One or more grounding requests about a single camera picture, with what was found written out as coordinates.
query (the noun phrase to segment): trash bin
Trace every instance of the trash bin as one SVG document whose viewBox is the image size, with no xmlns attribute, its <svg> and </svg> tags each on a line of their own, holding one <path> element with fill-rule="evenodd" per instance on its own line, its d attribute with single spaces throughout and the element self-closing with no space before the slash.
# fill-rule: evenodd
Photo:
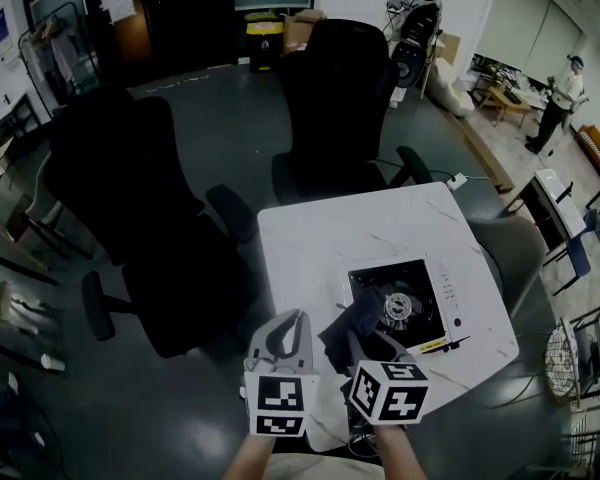
<svg viewBox="0 0 600 480">
<path fill-rule="evenodd" d="M 247 24 L 251 71 L 271 71 L 276 69 L 282 55 L 282 33 L 280 22 L 263 21 Z"/>
</svg>

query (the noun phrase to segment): power strip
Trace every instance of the power strip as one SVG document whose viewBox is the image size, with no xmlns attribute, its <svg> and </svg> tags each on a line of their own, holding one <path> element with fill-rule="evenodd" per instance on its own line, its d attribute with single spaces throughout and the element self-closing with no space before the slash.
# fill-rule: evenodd
<svg viewBox="0 0 600 480">
<path fill-rule="evenodd" d="M 458 190 L 462 185 L 467 182 L 467 178 L 464 174 L 458 173 L 449 181 L 447 181 L 447 187 L 451 192 Z"/>
</svg>

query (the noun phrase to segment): man standing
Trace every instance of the man standing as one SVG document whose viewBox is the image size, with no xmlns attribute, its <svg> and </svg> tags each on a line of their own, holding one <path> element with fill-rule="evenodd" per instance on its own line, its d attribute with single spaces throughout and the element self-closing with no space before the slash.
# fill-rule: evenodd
<svg viewBox="0 0 600 480">
<path fill-rule="evenodd" d="M 582 93 L 584 89 L 584 81 L 582 79 L 583 67 L 584 63 L 580 57 L 571 57 L 571 72 L 554 88 L 542 116 L 538 136 L 529 137 L 527 135 L 527 144 L 524 147 L 533 154 L 537 155 L 540 153 L 540 150 L 549 141 L 551 135 L 553 135 L 556 126 L 567 117 L 567 114 L 571 111 L 571 105 L 576 102 Z"/>
</svg>

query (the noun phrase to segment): black and white marker cube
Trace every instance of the black and white marker cube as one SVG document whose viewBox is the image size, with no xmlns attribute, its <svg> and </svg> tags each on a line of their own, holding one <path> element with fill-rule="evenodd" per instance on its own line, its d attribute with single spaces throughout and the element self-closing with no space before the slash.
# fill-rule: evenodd
<svg viewBox="0 0 600 480">
<path fill-rule="evenodd" d="M 245 372 L 249 432 L 258 436 L 304 434 L 318 389 L 318 375 Z"/>
<path fill-rule="evenodd" d="M 349 400 L 372 425 L 418 423 L 429 379 L 416 363 L 360 361 Z"/>
</svg>

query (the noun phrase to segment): cap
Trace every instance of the cap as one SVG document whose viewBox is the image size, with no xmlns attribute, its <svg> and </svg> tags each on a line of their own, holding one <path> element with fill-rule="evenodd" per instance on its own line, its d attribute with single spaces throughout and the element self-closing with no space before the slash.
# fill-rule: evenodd
<svg viewBox="0 0 600 480">
<path fill-rule="evenodd" d="M 573 57 L 571 57 L 571 62 L 573 62 L 580 69 L 584 68 L 584 62 L 582 62 L 582 59 L 580 57 L 578 57 L 577 55 L 574 55 Z"/>
</svg>

